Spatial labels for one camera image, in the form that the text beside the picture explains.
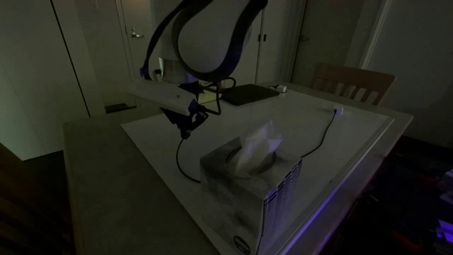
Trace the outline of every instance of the chair backrest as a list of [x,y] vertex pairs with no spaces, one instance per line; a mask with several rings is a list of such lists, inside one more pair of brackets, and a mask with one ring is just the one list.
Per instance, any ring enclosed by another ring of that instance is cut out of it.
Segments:
[[360,101],[364,103],[370,98],[372,92],[375,92],[376,97],[372,100],[372,104],[378,105],[394,79],[395,76],[392,74],[318,63],[310,87],[350,99],[356,99],[362,89],[364,92]]
[[69,208],[32,178],[0,143],[0,254],[72,250]]

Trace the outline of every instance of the logo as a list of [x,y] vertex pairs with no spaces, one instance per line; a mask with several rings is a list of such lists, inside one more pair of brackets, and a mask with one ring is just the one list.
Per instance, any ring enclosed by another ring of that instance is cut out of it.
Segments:
[[236,247],[243,253],[243,254],[247,254],[249,255],[250,254],[250,247],[248,246],[248,244],[244,241],[244,239],[238,237],[237,235],[235,235],[233,237],[233,242],[234,244],[236,245]]

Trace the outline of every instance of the white tissue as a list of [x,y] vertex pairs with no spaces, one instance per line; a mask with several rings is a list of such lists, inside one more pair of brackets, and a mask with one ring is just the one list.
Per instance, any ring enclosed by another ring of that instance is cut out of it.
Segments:
[[231,159],[229,169],[240,177],[253,175],[264,158],[282,141],[282,135],[269,118],[250,125],[239,138],[242,149]]

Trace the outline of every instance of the table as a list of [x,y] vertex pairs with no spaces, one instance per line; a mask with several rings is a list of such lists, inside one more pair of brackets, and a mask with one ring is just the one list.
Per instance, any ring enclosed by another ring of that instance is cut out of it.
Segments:
[[[319,252],[412,120],[393,110],[278,82],[289,89],[384,114],[393,124],[288,254]],[[137,108],[63,126],[64,155],[78,254],[217,254],[120,124],[160,114]]]

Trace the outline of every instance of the tissue box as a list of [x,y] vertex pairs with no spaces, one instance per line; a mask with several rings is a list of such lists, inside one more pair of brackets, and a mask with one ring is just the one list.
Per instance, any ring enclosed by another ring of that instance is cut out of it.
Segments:
[[241,178],[227,167],[240,148],[235,138],[200,159],[203,220],[239,254],[263,254],[282,232],[302,159],[277,149]]

